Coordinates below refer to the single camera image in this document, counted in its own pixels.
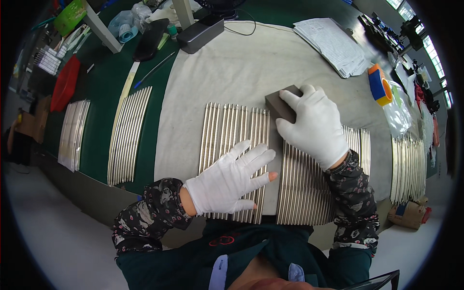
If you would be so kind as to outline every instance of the red plastic basket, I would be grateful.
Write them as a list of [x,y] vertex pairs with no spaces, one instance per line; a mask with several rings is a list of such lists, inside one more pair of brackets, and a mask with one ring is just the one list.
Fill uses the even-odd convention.
[[53,90],[52,102],[50,103],[50,112],[61,112],[71,100],[76,89],[77,75],[81,63],[76,55],[73,55],[58,75],[55,89]]

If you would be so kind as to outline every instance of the white cotton glove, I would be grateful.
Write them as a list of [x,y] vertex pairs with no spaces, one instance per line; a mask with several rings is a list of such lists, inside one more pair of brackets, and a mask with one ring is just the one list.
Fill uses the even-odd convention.
[[222,155],[200,175],[184,183],[198,215],[253,209],[254,201],[239,198],[269,183],[268,172],[256,178],[251,176],[271,162],[276,152],[268,150],[265,144],[259,144],[237,159],[250,144],[250,140],[235,144],[229,153]]
[[277,119],[277,131],[288,143],[313,157],[323,171],[329,169],[345,153],[348,143],[343,136],[340,113],[321,87],[301,86],[302,97],[287,90],[279,95],[295,112],[292,124]]

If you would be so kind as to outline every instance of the green container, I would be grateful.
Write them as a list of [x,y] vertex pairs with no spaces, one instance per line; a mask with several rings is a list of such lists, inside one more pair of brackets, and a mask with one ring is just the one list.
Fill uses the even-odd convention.
[[73,0],[55,18],[53,24],[61,36],[65,36],[76,27],[85,15],[87,15],[87,10],[85,10],[82,0]]

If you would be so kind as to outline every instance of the brown sanding block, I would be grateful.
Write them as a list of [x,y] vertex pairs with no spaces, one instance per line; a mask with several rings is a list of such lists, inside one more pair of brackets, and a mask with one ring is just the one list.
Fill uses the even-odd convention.
[[[295,85],[291,85],[283,90],[288,90],[291,93],[301,97],[303,93]],[[279,91],[276,91],[272,94],[265,96],[266,98],[266,107],[271,113],[271,117],[276,120],[278,118],[283,118],[289,121],[292,124],[296,122],[296,112],[290,108],[290,106],[279,97]]]

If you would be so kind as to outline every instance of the arm sleeve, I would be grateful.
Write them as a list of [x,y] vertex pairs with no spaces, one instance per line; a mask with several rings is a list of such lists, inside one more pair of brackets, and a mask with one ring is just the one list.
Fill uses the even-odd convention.
[[119,213],[112,234],[118,256],[130,251],[161,251],[160,239],[168,229],[187,229],[192,217],[180,202],[181,187],[178,179],[158,180],[144,188],[142,201]]
[[333,248],[368,249],[374,256],[379,238],[376,234],[379,216],[374,190],[359,167],[359,155],[350,150],[342,164],[326,171],[326,179],[337,205]]

